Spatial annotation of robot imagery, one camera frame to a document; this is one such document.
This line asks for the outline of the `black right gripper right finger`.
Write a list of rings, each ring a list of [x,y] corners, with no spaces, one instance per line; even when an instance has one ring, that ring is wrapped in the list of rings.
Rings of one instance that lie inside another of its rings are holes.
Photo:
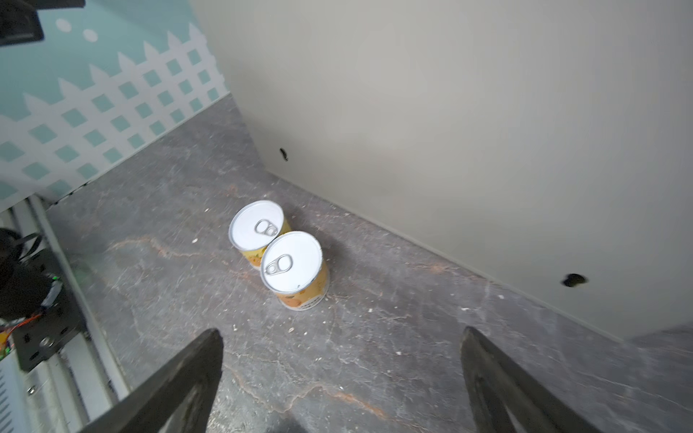
[[[478,432],[597,432],[598,429],[474,327],[464,330],[460,361]]]

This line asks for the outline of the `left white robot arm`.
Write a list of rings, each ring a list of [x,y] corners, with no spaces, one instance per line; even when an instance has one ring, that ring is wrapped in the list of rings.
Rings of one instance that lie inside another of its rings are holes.
[[[38,271],[23,263],[37,251],[43,237],[38,233],[22,236],[1,228],[1,319],[18,320],[32,315],[50,290],[50,283]]]

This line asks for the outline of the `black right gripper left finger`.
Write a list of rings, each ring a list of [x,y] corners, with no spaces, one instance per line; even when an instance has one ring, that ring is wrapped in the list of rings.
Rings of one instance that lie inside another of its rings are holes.
[[[202,332],[84,432],[205,432],[222,375],[224,343]]]

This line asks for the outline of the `yellow can white lid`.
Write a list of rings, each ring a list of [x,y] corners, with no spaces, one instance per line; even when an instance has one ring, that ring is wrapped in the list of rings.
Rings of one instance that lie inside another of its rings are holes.
[[[268,245],[261,278],[281,304],[294,311],[316,307],[328,294],[330,271],[317,238],[291,231]]]
[[[252,267],[260,270],[268,245],[291,230],[280,205],[271,200],[258,200],[236,213],[227,234],[233,247]]]

